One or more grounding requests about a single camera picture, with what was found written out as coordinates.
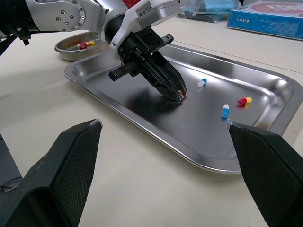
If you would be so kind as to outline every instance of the blue and white capsule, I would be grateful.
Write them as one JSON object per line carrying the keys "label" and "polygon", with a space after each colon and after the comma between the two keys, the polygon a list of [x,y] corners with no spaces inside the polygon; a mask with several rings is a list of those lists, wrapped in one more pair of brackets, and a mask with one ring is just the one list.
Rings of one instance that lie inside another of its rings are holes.
{"label": "blue and white capsule", "polygon": [[228,104],[225,104],[225,105],[223,106],[223,109],[222,109],[221,117],[227,118],[228,115],[229,115],[229,105],[228,105]]}
{"label": "blue and white capsule", "polygon": [[206,79],[206,78],[202,79],[202,80],[198,83],[198,87],[203,87],[203,86],[206,84],[206,82],[207,82],[207,79]]}

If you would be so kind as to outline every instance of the blue box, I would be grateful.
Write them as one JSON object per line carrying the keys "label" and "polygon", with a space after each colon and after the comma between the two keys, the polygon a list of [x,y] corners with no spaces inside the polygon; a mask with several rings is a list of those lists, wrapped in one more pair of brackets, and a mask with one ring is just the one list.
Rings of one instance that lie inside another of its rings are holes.
{"label": "blue box", "polygon": [[303,4],[258,1],[232,9],[228,27],[303,40]]}

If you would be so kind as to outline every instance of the stainless steel tray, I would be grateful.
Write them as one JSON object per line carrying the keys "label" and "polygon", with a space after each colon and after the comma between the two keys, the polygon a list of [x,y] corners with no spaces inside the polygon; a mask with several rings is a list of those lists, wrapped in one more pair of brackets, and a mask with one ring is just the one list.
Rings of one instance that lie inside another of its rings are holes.
{"label": "stainless steel tray", "polygon": [[[109,52],[72,63],[65,75],[188,161],[221,173],[241,172],[229,121],[221,119],[224,104],[230,121],[282,135],[303,100],[301,85],[279,73],[175,45],[160,52],[185,80],[182,104],[165,99],[141,75],[111,81],[108,73],[120,62]],[[197,88],[203,78],[206,87]],[[238,108],[241,97],[253,102]]]}

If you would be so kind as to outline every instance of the white table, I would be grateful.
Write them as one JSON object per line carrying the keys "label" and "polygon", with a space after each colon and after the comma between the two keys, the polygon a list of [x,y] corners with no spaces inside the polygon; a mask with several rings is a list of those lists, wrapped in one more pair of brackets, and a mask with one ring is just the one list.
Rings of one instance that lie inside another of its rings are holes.
{"label": "white table", "polygon": [[[171,33],[176,45],[277,71],[303,85],[303,42],[179,18],[155,31]],[[53,47],[71,35],[34,35],[29,46],[15,41],[1,56],[0,132],[22,175],[59,133],[99,118],[104,128],[80,226],[266,226],[241,175],[190,164],[66,79],[68,63]],[[300,155],[302,114],[303,105],[284,134]]]}

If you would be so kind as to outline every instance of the red and yellow capsule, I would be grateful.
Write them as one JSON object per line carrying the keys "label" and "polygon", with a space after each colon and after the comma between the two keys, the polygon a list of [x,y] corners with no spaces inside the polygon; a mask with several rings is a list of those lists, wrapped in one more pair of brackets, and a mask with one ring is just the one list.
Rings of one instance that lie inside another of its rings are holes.
{"label": "red and yellow capsule", "polygon": [[252,98],[240,98],[237,101],[238,105],[244,105],[252,102]]}

